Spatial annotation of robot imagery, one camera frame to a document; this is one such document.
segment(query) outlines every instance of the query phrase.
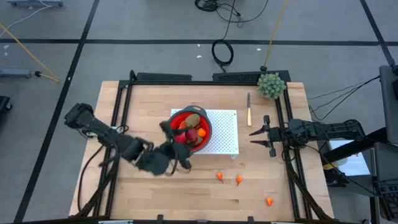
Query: green plant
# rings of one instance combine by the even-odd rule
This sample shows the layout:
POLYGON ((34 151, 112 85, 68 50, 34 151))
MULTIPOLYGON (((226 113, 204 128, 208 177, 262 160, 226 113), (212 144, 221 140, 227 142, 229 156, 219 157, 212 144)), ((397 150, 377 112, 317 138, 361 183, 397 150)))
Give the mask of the green plant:
POLYGON ((279 78, 279 73, 261 75, 257 85, 260 95, 272 100, 276 100, 286 89, 285 81, 279 78))

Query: orange object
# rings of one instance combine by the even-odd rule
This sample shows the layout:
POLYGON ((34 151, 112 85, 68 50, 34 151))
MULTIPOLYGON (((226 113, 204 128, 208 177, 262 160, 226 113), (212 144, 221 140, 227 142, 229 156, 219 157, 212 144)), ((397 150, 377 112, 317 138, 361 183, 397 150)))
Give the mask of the orange object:
POLYGON ((271 206, 272 203, 274 202, 274 199, 272 199, 272 197, 267 197, 267 198, 266 198, 266 202, 267 202, 267 204, 268 204, 269 206, 271 206))
POLYGON ((217 173, 217 178, 218 178, 222 183, 224 183, 224 181, 223 181, 223 173, 222 173, 222 172, 218 172, 218 173, 217 173))
POLYGON ((238 183, 238 184, 236 184, 236 186, 238 186, 242 182, 242 180, 243 180, 243 176, 242 175, 237 175, 236 176, 236 183, 238 183))
POLYGON ((198 129, 198 135, 203 138, 206 136, 206 131, 203 128, 200 128, 198 129))
POLYGON ((186 127, 185 127, 185 121, 182 121, 181 123, 180 123, 180 126, 178 127, 179 129, 185 129, 186 127))

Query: kitchen knife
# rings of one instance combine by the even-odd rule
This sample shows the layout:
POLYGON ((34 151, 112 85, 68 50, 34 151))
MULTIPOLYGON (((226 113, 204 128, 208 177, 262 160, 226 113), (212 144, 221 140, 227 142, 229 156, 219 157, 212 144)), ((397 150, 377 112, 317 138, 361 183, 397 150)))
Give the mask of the kitchen knife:
POLYGON ((248 93, 248 126, 251 126, 250 93, 248 93))

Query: yellow cable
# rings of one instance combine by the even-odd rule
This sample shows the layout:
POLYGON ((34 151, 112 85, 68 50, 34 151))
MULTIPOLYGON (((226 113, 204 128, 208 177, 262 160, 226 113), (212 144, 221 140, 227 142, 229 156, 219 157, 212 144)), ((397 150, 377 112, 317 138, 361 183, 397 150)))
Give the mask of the yellow cable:
POLYGON ((53 78, 53 77, 51 77, 51 76, 48 76, 48 75, 44 75, 44 74, 39 74, 40 76, 43 76, 43 77, 45 77, 45 78, 48 78, 48 79, 51 79, 51 80, 53 80, 53 81, 56 81, 56 82, 60 82, 60 80, 59 79, 57 79, 57 78, 53 78))
POLYGON ((4 29, 4 31, 6 31, 6 33, 8 34, 8 35, 10 35, 37 63, 39 63, 44 69, 46 69, 48 72, 49 72, 49 74, 51 74, 52 76, 54 76, 54 77, 56 77, 57 78, 57 80, 59 81, 59 77, 57 77, 56 75, 54 75, 54 73, 49 69, 49 68, 47 68, 39 59, 37 59, 36 57, 35 57, 35 55, 33 55, 19 40, 18 40, 18 38, 17 37, 15 37, 12 33, 10 33, 8 30, 7 30, 7 28, 5 28, 1 23, 0 23, 0 28, 2 28, 2 29, 4 29))
POLYGON ((283 6, 283 8, 282 8, 282 10, 281 10, 281 12, 280 12, 280 14, 279 14, 279 18, 278 18, 278 21, 276 22, 274 31, 272 31, 271 40, 269 41, 269 46, 268 46, 268 51, 267 51, 267 57, 266 57, 266 61, 264 62, 264 66, 267 65, 269 52, 271 52, 272 40, 274 40, 274 36, 275 36, 275 34, 276 34, 276 30, 278 29, 280 20, 282 19, 282 15, 283 15, 284 12, 285 12, 286 5, 287 5, 287 0, 285 0, 284 6, 283 6))

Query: knife handle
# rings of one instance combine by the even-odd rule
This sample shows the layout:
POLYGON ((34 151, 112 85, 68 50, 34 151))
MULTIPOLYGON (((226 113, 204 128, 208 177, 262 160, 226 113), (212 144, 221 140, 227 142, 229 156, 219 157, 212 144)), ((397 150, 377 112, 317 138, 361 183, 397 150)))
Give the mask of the knife handle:
POLYGON ((248 126, 251 127, 251 111, 250 111, 250 108, 248 108, 248 126))

